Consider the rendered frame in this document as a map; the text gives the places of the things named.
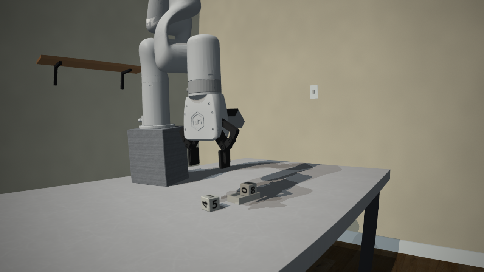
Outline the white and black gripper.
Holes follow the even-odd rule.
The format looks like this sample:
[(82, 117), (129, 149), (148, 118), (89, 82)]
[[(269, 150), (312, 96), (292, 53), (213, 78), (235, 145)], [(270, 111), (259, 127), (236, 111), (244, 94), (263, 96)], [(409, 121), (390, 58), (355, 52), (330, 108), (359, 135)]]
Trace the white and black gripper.
[(230, 149), (239, 132), (237, 127), (228, 122), (228, 111), (222, 93), (188, 94), (184, 108), (184, 126), (179, 133), (188, 149), (190, 166), (200, 163), (199, 147), (196, 147), (199, 141), (216, 141), (221, 149), (218, 152), (219, 168), (230, 167)]

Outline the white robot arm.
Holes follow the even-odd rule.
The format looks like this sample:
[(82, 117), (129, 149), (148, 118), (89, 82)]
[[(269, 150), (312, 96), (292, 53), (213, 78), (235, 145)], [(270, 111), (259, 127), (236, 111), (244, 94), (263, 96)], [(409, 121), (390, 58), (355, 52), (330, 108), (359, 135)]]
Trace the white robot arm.
[(210, 34), (191, 37), (192, 17), (200, 10), (200, 0), (149, 0), (146, 28), (155, 35), (139, 47), (140, 129), (175, 127), (171, 124), (167, 73), (188, 73), (188, 94), (222, 92), (218, 38)]

